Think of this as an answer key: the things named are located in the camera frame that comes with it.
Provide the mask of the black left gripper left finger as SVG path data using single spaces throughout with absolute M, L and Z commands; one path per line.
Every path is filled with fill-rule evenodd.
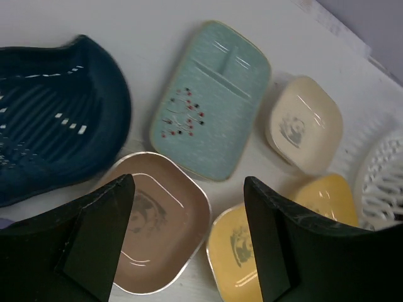
M 120 176 L 1 230 L 1 301 L 108 301 L 135 183 Z

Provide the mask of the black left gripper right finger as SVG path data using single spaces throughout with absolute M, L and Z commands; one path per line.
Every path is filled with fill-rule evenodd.
M 351 227 L 253 176 L 244 204 L 264 301 L 402 300 L 402 225 Z

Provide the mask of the dark blue leaf plate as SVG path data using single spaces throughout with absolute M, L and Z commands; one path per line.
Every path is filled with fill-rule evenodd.
M 55 48 L 1 49 L 1 206 L 109 168 L 132 102 L 114 58 L 86 35 Z

